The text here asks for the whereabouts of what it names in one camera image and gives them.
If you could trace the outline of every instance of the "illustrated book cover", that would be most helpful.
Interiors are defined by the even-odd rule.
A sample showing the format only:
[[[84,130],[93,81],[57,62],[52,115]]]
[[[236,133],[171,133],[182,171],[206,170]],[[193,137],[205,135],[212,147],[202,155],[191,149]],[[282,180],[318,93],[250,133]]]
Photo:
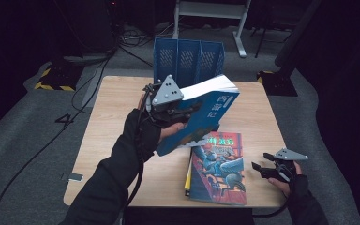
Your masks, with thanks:
[[[199,109],[191,113],[183,129],[159,144],[156,150],[159,156],[169,154],[178,147],[204,144],[203,136],[212,130],[218,130],[221,117],[239,95],[235,84],[223,74],[180,90],[184,97],[177,109],[196,106]]]
[[[246,179],[240,133],[210,132],[206,145],[191,148],[189,198],[245,205]]]

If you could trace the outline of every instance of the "black curtain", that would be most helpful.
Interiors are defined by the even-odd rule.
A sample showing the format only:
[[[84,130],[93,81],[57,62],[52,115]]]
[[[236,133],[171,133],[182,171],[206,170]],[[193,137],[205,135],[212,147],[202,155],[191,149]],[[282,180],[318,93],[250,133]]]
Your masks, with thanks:
[[[360,213],[360,1],[321,1],[284,65],[315,87],[322,139]]]

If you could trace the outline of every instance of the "wooden table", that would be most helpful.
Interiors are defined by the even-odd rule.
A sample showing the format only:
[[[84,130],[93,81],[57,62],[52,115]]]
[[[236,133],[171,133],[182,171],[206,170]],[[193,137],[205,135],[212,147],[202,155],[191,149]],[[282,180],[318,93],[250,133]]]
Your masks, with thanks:
[[[65,204],[72,204],[98,163],[110,155],[116,139],[122,133],[125,118],[137,107],[144,86],[152,81],[152,78],[142,77],[108,76],[103,79],[73,169],[74,173],[83,175],[83,180],[69,181]],[[285,143],[263,86],[258,82],[235,84],[240,95],[221,119],[219,131],[242,133],[247,180],[246,207],[278,207],[284,202],[282,193],[252,169],[251,161],[264,167],[274,167],[273,162],[263,158],[263,153],[275,154]],[[189,149],[176,149],[164,157],[151,157],[145,164],[142,185],[131,205],[231,207],[195,202],[185,196],[188,161]]]

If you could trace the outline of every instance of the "cartoon character illustration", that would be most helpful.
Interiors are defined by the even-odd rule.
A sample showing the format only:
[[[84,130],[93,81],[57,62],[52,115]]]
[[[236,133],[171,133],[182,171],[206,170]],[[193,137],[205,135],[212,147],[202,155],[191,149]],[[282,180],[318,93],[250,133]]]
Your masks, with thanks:
[[[212,188],[220,189],[220,183],[226,185],[221,189],[221,196],[226,190],[234,190],[235,187],[241,191],[246,190],[242,183],[241,171],[244,170],[244,161],[242,157],[226,156],[218,154],[214,151],[205,151],[201,146],[192,148],[194,154],[200,159],[199,163],[202,165],[200,173],[208,177],[208,181]]]

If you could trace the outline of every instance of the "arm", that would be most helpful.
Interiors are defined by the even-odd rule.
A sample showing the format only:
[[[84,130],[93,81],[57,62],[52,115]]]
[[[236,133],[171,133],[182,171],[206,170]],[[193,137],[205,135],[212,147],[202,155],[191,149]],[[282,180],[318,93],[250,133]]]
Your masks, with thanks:
[[[312,196],[308,189],[308,179],[302,174],[301,168],[297,163],[296,177],[291,181],[291,186],[287,183],[269,178],[268,181],[278,187],[289,197],[288,210],[291,214],[292,222],[296,225],[326,225],[329,224],[320,203]]]
[[[153,126],[149,120],[141,124],[141,139],[135,143],[139,110],[133,110],[124,125],[124,131],[112,148],[111,156],[99,162],[95,173],[69,207],[64,224],[110,224],[118,218],[128,201],[128,187],[139,170],[137,151],[144,160],[154,155],[158,142],[181,126],[166,129]]]

